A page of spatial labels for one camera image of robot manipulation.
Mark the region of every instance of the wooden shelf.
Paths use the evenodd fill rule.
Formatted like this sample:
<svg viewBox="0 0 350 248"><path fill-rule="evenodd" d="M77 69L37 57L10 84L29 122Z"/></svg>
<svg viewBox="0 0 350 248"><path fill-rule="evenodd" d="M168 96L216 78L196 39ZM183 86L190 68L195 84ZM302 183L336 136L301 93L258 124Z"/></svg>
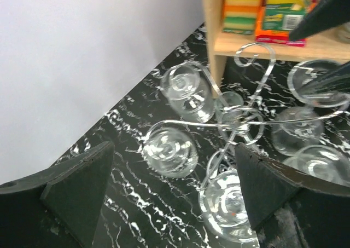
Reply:
<svg viewBox="0 0 350 248"><path fill-rule="evenodd" d="M255 42L254 36L222 33L222 6L223 0L203 0L209 66L218 85L221 84L227 57L235 55L242 45ZM350 60L350 44L338 42L334 30L310 37L306 47L288 47L278 44L271 46L279 60L305 61L319 58L333 59L341 63ZM262 47L250 47L242 53L242 57L251 57L254 54L259 54L259 57L263 59L269 58L267 50Z"/></svg>
<svg viewBox="0 0 350 248"><path fill-rule="evenodd" d="M254 36L219 32L215 39L214 52L216 55L234 56L242 45L251 42L254 42ZM341 63L350 60L350 45L339 42L333 29L310 37L305 47L289 47L280 44L270 44L270 46L274 48L278 60L334 59ZM254 46L246 50L242 53L243 57L259 54L259 58L269 58L265 48Z"/></svg>

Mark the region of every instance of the white wall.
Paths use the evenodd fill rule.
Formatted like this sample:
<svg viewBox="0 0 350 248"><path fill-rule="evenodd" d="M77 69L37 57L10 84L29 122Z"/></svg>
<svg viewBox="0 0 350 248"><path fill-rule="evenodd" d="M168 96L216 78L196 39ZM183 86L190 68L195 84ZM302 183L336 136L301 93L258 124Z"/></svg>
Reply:
<svg viewBox="0 0 350 248"><path fill-rule="evenodd" d="M0 0L0 184L51 165L202 22L201 0Z"/></svg>

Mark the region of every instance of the clear glass cup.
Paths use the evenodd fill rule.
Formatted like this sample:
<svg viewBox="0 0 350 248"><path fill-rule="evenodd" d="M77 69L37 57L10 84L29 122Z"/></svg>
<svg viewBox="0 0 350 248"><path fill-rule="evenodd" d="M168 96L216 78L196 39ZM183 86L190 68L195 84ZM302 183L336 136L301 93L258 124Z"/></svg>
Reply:
<svg viewBox="0 0 350 248"><path fill-rule="evenodd" d="M244 101L243 98L240 96L240 94L232 91L223 92L223 99L226 101L227 106L243 106ZM220 99L214 100L214 107L215 107L215 116L217 120L222 119L223 113L224 113L224 107L225 105L222 103ZM240 112L233 113L235 116L239 116Z"/></svg>
<svg viewBox="0 0 350 248"><path fill-rule="evenodd" d="M322 180L350 186L350 160L333 148L308 146L283 163Z"/></svg>
<svg viewBox="0 0 350 248"><path fill-rule="evenodd" d="M214 115L214 100L207 81L192 64L170 68L162 77L161 91L185 121L205 123Z"/></svg>
<svg viewBox="0 0 350 248"><path fill-rule="evenodd" d="M171 178L189 175L198 163L193 140L174 128L160 128L152 132L142 154L152 169Z"/></svg>
<svg viewBox="0 0 350 248"><path fill-rule="evenodd" d="M288 88L294 97L303 102L305 106L287 108L275 120L319 117L314 112L314 107L330 108L346 103L346 98L339 93L314 94L312 96L300 96L298 94L298 89L304 84L337 67L339 67L337 62L326 59L305 61L294 66L288 74ZM319 144L323 131L324 127L321 120L273 125L272 144L281 154L292 156L306 146Z"/></svg>
<svg viewBox="0 0 350 248"><path fill-rule="evenodd" d="M255 244L244 206L237 170L219 174L199 193L199 205L206 227L215 235L241 244Z"/></svg>

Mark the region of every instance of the marble surface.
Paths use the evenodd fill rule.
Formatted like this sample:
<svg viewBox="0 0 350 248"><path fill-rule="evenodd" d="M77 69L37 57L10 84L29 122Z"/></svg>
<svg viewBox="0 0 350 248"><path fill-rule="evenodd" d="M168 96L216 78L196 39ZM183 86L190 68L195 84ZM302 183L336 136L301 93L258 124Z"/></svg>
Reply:
<svg viewBox="0 0 350 248"><path fill-rule="evenodd" d="M115 144L115 161L93 247L241 247L205 228L197 201L208 158L224 145L216 129L184 128L193 135L199 153L199 164L186 178L162 177L148 168L141 156L144 135L153 124L163 119L180 119L159 90L161 76L168 68L192 60L207 66L204 27L180 44L57 161L66 161L103 141ZM229 59L221 89L234 90L247 101L267 63L257 60L253 66L239 68ZM266 120L273 120L287 107L300 105L286 88L287 73L294 65L277 61L264 86L256 106ZM349 156L349 113L324 124L320 143ZM285 158L273 149L269 126L258 146L275 159Z"/></svg>

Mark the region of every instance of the barcode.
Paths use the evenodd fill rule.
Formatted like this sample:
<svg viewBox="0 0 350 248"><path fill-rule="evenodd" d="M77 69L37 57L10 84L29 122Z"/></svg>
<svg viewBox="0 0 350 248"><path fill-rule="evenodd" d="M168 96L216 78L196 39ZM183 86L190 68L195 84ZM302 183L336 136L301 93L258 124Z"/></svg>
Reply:
<svg viewBox="0 0 350 248"><path fill-rule="evenodd" d="M298 25L298 23L300 23L301 19L302 19L302 15L294 15L294 14L285 15L283 19L282 29L286 31L293 30Z"/></svg>

